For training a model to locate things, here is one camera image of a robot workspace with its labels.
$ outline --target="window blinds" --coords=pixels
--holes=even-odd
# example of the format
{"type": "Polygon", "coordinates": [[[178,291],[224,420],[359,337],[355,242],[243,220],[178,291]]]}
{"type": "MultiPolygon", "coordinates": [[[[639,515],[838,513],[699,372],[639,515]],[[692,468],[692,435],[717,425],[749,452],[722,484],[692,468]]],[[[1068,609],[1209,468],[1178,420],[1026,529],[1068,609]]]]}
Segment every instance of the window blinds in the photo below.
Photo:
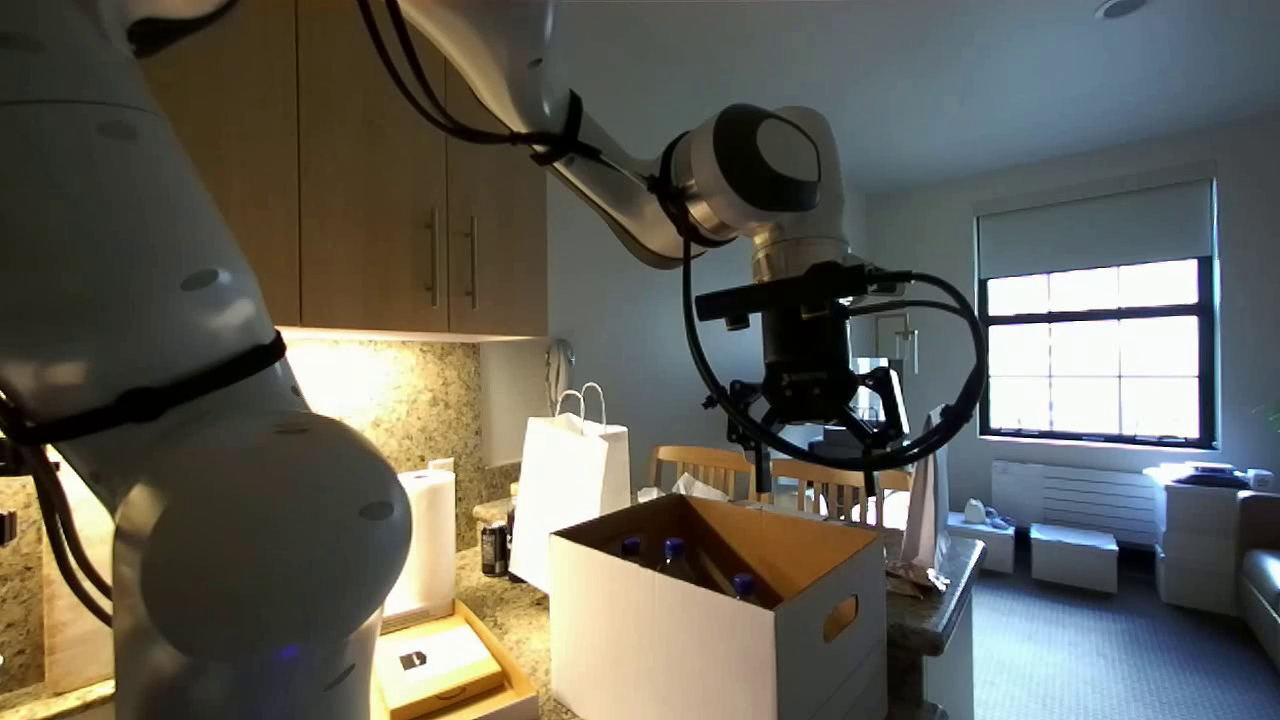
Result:
{"type": "Polygon", "coordinates": [[[1216,253],[1213,179],[976,216],[976,271],[1036,276],[1216,253]]]}

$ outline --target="upper cabinet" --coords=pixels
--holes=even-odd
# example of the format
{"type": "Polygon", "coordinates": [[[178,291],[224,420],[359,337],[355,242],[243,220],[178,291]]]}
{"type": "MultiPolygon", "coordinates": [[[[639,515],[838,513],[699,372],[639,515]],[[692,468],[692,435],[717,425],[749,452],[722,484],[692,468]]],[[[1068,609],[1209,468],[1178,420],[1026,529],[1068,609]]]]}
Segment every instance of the upper cabinet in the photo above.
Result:
{"type": "MultiPolygon", "coordinates": [[[[290,193],[265,193],[262,156],[230,143],[231,129],[205,129],[214,125],[205,109],[171,112],[180,135],[205,143],[195,163],[218,197],[275,204],[293,216],[293,276],[275,276],[257,255],[257,245],[279,245],[279,236],[235,227],[265,276],[275,321],[290,315],[285,300],[275,309],[279,291],[297,300],[297,321],[316,328],[506,337],[542,337],[547,328],[547,179],[530,151],[462,143],[421,122],[382,67],[351,0],[243,6],[243,18],[231,14],[214,33],[243,50],[243,58],[257,45],[273,45],[273,64],[279,59],[293,78],[279,99],[290,109],[265,96],[268,82],[257,78],[257,59],[235,59],[235,52],[205,59],[202,38],[188,50],[188,67],[167,67],[162,58],[164,64],[149,74],[164,109],[214,109],[218,99],[209,96],[235,88],[235,109],[224,112],[224,125],[243,133],[265,112],[285,125],[279,163],[290,163],[293,179],[290,193]],[[279,45],[262,39],[268,29],[257,29],[257,18],[290,18],[279,45]]],[[[421,45],[421,59],[447,109],[488,122],[427,45],[421,45]]],[[[241,223],[257,204],[224,204],[224,211],[241,223]]]]}

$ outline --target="white paper bag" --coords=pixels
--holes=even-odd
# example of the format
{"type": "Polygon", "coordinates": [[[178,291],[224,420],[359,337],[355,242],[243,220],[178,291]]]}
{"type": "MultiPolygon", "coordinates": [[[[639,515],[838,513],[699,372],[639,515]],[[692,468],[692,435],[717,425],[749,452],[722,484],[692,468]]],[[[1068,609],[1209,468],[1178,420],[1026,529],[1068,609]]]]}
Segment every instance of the white paper bag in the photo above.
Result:
{"type": "Polygon", "coordinates": [[[530,418],[523,425],[514,571],[554,591],[547,538],[625,503],[632,503],[627,429],[607,425],[599,384],[561,393],[556,418],[530,418]]]}

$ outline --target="window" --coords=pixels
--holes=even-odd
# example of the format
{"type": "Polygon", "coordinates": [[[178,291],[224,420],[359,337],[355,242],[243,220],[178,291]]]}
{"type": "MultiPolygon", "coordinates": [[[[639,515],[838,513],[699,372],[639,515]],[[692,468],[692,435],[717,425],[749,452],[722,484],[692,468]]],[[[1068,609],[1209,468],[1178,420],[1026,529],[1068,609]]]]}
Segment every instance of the window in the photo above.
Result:
{"type": "Polygon", "coordinates": [[[981,216],[984,435],[1213,447],[1213,236],[1213,185],[981,216]]]}

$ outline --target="radiator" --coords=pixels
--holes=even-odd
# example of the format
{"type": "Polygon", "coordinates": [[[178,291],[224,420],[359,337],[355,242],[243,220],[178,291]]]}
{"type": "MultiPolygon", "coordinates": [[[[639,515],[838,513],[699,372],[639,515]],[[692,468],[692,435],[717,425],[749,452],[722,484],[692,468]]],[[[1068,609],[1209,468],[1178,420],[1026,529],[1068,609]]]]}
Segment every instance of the radiator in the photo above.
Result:
{"type": "Polygon", "coordinates": [[[1166,494],[1153,475],[1128,468],[1071,464],[991,464],[991,503],[1009,524],[1078,524],[1112,534],[1120,545],[1158,549],[1166,494]]]}

